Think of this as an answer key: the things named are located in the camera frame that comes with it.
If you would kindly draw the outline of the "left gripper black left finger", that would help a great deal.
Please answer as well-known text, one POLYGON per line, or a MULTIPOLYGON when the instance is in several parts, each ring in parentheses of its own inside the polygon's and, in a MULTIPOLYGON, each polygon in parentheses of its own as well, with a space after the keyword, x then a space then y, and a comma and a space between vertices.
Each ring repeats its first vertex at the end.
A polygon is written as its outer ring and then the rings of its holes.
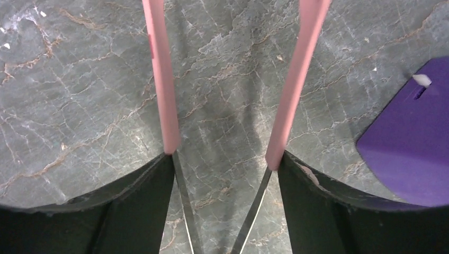
POLYGON ((1 253, 158 253, 174 171, 162 154, 61 205, 1 206, 1 253))

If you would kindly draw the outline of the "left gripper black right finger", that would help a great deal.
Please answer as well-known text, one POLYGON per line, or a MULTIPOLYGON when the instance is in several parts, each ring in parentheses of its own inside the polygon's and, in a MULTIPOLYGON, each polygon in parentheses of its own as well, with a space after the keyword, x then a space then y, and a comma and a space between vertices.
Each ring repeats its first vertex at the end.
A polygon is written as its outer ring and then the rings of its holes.
POLYGON ((289 152, 278 178, 293 253, 448 253, 448 206, 363 192, 289 152))

